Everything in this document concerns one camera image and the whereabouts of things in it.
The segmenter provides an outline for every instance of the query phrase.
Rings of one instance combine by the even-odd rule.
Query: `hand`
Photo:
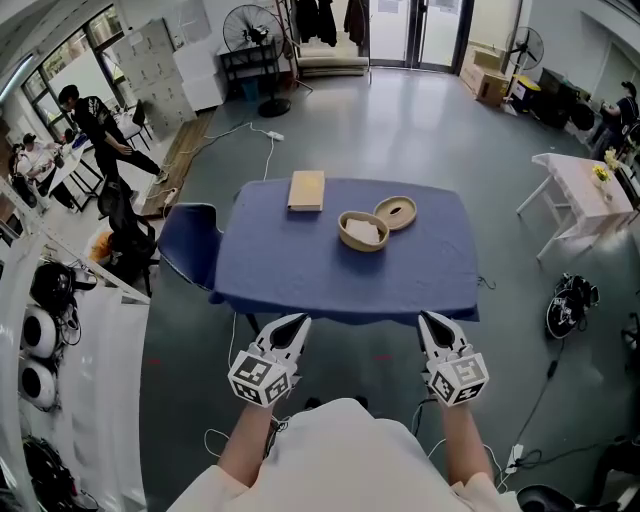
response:
[[[125,144],[118,144],[116,146],[116,150],[118,150],[118,153],[120,153],[121,155],[130,155],[131,153],[133,153],[133,150],[125,145]]]

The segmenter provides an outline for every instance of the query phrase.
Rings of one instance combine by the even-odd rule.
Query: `white table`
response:
[[[555,240],[561,238],[593,237],[591,245],[602,234],[618,228],[633,213],[633,207],[615,176],[606,184],[611,201],[604,196],[592,181],[593,166],[605,165],[603,162],[576,158],[567,155],[545,153],[534,156],[531,161],[543,165],[549,170],[549,176],[522,203],[516,213],[520,215],[531,202],[542,195],[559,227],[547,244],[536,256],[540,260]],[[554,203],[547,187],[555,180],[562,189],[567,202]],[[564,217],[560,211],[570,209]]]
[[[95,197],[96,199],[98,198],[98,194],[96,190],[98,189],[98,187],[100,186],[100,183],[102,183],[102,180],[103,180],[102,176],[100,176],[96,171],[94,171],[91,168],[91,166],[82,159],[83,153],[90,147],[91,147],[91,141],[87,139],[87,141],[84,144],[72,150],[71,153],[67,155],[63,155],[62,158],[64,159],[64,166],[62,166],[62,168],[60,169],[56,169],[56,174],[54,175],[53,180],[51,181],[51,186],[49,187],[49,196],[51,196],[51,193],[54,191],[54,189],[58,185],[60,185],[60,183],[62,183],[66,178],[71,176],[71,179],[78,186],[78,188],[82,191],[83,194],[87,196],[87,198],[85,199],[82,205],[80,205],[76,201],[75,197],[73,198],[73,202],[75,203],[79,211],[84,210],[85,206],[87,206],[87,203],[91,200],[91,198],[93,197]],[[84,165],[89,170],[89,172],[98,179],[98,182],[93,187],[89,185],[82,178],[80,174],[78,174],[77,171],[78,171],[78,166],[80,164]]]

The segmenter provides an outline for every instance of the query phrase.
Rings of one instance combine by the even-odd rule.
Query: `black shirt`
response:
[[[111,112],[97,96],[78,99],[74,112],[73,119],[91,139],[96,149],[106,144],[104,141],[106,132],[109,132],[120,144],[126,142]]]
[[[625,126],[636,122],[638,118],[638,104],[636,100],[627,96],[622,98],[616,105],[618,105],[620,109],[620,116],[611,123],[611,130],[618,135],[622,135],[622,129]]]

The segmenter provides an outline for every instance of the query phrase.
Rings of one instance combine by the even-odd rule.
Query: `blue tablecloth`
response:
[[[324,210],[289,212],[291,180],[245,185],[224,233],[211,302],[238,313],[306,312],[347,324],[395,320],[417,325],[421,310],[478,320],[471,226],[454,192],[388,181],[328,178]],[[347,210],[373,213],[408,196],[416,220],[375,253],[338,235]]]

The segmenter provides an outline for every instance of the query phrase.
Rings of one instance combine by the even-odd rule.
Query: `white robot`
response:
[[[290,392],[300,380],[297,362],[310,326],[311,318],[304,313],[267,324],[231,365],[228,378],[236,396],[268,407]]]
[[[458,324],[437,313],[418,317],[420,345],[427,356],[423,378],[448,406],[471,400],[489,380],[481,354],[475,354]],[[236,396],[268,407],[300,380],[298,358],[311,318],[297,313],[267,324],[248,350],[241,350],[228,378]]]
[[[427,356],[425,383],[447,406],[476,398],[489,381],[482,354],[473,352],[453,320],[423,311],[418,316],[420,346]]]

